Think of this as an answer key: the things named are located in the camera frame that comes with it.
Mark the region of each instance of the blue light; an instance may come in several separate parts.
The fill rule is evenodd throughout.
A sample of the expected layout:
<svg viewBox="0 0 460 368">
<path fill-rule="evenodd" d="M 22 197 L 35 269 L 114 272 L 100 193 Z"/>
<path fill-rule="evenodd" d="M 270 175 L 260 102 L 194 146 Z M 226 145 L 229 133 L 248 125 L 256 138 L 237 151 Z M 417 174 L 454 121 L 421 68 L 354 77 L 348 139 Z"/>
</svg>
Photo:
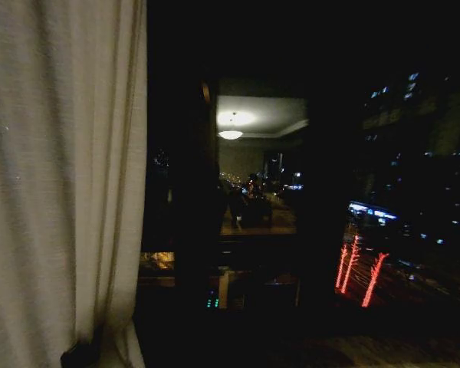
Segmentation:
<svg viewBox="0 0 460 368">
<path fill-rule="evenodd" d="M 394 216 L 394 215 L 390 215 L 388 213 L 385 213 L 383 211 L 375 211 L 374 212 L 375 216 L 378 216 L 378 217 L 386 217 L 388 219 L 396 219 L 397 217 Z"/>
<path fill-rule="evenodd" d="M 351 203 L 350 209 L 356 209 L 357 211 L 366 211 L 368 207 L 364 205 L 357 205 L 356 203 Z"/>
</svg>

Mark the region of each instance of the building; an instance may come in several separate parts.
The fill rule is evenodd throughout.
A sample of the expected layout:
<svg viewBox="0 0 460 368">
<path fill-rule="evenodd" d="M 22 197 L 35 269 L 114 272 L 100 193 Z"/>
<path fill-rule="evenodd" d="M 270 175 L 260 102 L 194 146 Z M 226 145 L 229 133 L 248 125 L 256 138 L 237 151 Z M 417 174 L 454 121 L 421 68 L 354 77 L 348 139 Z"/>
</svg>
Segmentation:
<svg viewBox="0 0 460 368">
<path fill-rule="evenodd" d="M 394 74 L 363 109 L 357 199 L 399 214 L 407 236 L 460 244 L 460 73 Z"/>
</svg>

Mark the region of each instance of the white curtain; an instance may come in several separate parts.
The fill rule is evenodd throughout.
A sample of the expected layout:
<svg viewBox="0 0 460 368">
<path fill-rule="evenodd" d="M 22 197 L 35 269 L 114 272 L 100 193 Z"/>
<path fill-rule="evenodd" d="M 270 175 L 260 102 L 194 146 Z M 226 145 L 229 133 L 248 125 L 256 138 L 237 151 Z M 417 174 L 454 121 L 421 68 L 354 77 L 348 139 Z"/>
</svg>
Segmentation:
<svg viewBox="0 0 460 368">
<path fill-rule="evenodd" d="M 146 3 L 0 0 L 0 367 L 143 366 Z"/>
</svg>

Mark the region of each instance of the lamp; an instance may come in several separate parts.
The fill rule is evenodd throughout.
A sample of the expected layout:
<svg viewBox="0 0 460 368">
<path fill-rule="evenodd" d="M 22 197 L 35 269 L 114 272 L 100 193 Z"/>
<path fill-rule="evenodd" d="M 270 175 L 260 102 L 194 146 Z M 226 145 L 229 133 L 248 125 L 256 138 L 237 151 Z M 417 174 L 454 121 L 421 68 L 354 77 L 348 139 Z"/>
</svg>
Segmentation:
<svg viewBox="0 0 460 368">
<path fill-rule="evenodd" d="M 218 135 L 225 140 L 236 140 L 237 138 L 240 138 L 242 134 L 243 133 L 238 130 L 224 130 L 218 133 Z"/>
<path fill-rule="evenodd" d="M 218 124 L 221 126 L 234 126 L 249 124 L 254 121 L 254 117 L 249 113 L 220 113 L 218 115 Z M 241 137 L 243 132 L 238 130 L 224 130 L 218 135 L 225 140 L 236 140 Z"/>
</svg>

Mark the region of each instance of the red neon light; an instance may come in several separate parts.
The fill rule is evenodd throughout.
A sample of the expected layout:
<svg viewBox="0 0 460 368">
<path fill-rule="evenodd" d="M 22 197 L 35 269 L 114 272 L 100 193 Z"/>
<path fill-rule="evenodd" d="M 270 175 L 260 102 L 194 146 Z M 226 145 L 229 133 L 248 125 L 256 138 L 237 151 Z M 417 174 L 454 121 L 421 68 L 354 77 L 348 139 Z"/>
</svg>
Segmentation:
<svg viewBox="0 0 460 368">
<path fill-rule="evenodd" d="M 347 255 L 347 247 L 346 247 L 346 243 L 344 243 L 343 250 L 340 253 L 339 271 L 337 272 L 336 288 L 340 286 L 340 277 L 343 274 L 343 263 L 344 263 L 344 259 L 346 255 Z"/>
<path fill-rule="evenodd" d="M 365 298 L 363 299 L 361 307 L 368 307 L 368 304 L 370 304 L 371 294 L 373 293 L 373 288 L 375 287 L 376 279 L 378 278 L 378 274 L 380 273 L 383 260 L 388 256 L 388 253 L 379 253 L 375 265 L 371 267 L 370 285 L 368 285 L 368 288 L 366 289 Z"/>
<path fill-rule="evenodd" d="M 358 235 L 354 235 L 354 243 L 353 243 L 353 246 L 351 247 L 350 263 L 347 265 L 346 276 L 344 276 L 344 281 L 343 281 L 343 287 L 340 289 L 340 292 L 342 294 L 346 293 L 346 286 L 350 278 L 351 267 L 353 267 L 353 265 L 357 263 L 357 260 L 360 257 L 360 255 L 358 255 L 359 250 L 360 250 L 360 247 L 358 247 Z"/>
</svg>

